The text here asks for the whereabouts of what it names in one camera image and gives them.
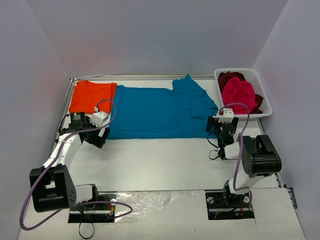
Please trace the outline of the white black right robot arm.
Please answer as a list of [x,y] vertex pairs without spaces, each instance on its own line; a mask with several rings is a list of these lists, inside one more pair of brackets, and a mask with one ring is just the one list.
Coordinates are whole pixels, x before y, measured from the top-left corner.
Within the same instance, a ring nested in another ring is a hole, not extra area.
[[239,200],[251,200],[251,188],[260,180],[270,177],[282,169],[281,158],[266,134],[250,137],[242,133],[234,139],[239,119],[223,120],[222,117],[209,116],[206,131],[209,135],[215,134],[217,144],[216,157],[210,160],[236,160],[233,178],[226,181],[222,190],[222,202],[229,207]]

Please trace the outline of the folded orange t shirt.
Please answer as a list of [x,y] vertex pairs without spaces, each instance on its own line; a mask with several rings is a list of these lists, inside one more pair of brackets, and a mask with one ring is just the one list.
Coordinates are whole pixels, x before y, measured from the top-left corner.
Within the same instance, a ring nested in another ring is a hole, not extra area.
[[104,99],[114,100],[117,84],[94,83],[88,80],[78,81],[73,89],[68,111],[70,113],[84,112],[93,114],[97,104]]

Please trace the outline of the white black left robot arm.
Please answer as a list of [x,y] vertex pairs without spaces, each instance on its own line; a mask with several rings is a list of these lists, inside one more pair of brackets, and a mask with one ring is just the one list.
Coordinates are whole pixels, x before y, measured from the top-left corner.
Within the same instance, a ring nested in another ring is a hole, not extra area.
[[99,111],[87,116],[84,112],[73,112],[69,117],[68,127],[58,131],[59,138],[50,158],[29,174],[33,206],[38,213],[71,209],[80,203],[95,209],[101,203],[96,185],[75,185],[69,168],[84,142],[99,149],[103,147],[110,133],[103,126],[109,114]]

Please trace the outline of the white front cover board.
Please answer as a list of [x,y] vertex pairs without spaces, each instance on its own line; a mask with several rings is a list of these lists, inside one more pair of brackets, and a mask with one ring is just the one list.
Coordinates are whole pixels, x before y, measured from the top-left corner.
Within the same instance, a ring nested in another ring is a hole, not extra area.
[[283,188],[252,190],[253,219],[209,220],[202,190],[119,192],[113,223],[68,223],[63,210],[21,240],[302,240],[304,234]]

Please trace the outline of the dark maroon t shirt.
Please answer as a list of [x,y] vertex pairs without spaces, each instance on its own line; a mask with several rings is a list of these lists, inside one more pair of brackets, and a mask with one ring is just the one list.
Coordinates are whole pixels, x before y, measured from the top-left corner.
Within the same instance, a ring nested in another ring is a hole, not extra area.
[[[222,73],[218,76],[218,84],[219,84],[219,89],[220,89],[221,93],[222,93],[222,91],[223,91],[224,86],[225,86],[226,83],[227,83],[227,80],[228,80],[228,79],[231,79],[231,78],[233,78],[233,77],[237,77],[237,78],[239,78],[241,81],[247,81],[247,80],[244,78],[244,75],[241,74],[241,73],[239,73],[239,72],[230,72],[230,71],[228,71],[228,72],[226,72],[226,73],[222,72]],[[258,94],[255,94],[255,101],[256,101],[256,103],[257,103],[257,107],[256,107],[253,111],[251,111],[250,114],[261,114],[262,111],[259,110],[259,107],[260,107],[261,104],[262,104],[263,97],[260,96],[260,95],[258,95]]]

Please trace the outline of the teal blue t shirt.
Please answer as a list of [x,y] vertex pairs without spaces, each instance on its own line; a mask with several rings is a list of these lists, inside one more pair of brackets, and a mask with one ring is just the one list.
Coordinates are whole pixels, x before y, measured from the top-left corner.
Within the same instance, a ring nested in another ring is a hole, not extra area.
[[215,102],[190,75],[172,81],[172,89],[118,85],[110,140],[206,138]]

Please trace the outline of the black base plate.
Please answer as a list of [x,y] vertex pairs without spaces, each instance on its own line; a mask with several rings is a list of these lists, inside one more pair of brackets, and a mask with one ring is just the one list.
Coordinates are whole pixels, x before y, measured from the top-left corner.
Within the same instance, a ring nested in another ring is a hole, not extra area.
[[69,210],[69,224],[80,223],[113,223],[115,221],[115,206],[110,203],[88,204],[76,206]]
[[207,217],[210,221],[254,219],[249,209],[249,194],[234,195],[226,199],[222,190],[205,192]]

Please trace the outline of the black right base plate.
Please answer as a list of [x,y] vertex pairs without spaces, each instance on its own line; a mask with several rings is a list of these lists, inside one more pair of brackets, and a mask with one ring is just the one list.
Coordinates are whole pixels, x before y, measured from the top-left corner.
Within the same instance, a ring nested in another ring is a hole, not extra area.
[[254,219],[249,209],[249,194],[234,195],[226,199],[222,190],[205,192],[207,217],[210,221]]

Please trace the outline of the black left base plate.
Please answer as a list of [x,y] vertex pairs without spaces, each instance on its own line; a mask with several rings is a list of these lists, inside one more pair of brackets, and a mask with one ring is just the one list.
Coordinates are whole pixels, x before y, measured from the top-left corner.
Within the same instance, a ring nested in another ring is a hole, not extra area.
[[80,223],[113,223],[115,221],[115,206],[110,203],[88,204],[76,206],[69,210],[69,224]]

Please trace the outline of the pink magenta t shirt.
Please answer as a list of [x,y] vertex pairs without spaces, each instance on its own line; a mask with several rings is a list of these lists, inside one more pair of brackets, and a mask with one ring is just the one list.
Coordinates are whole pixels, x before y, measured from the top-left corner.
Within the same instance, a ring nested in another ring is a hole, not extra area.
[[241,103],[246,105],[250,112],[258,106],[252,85],[248,81],[240,80],[238,77],[232,77],[227,80],[221,96],[224,105]]

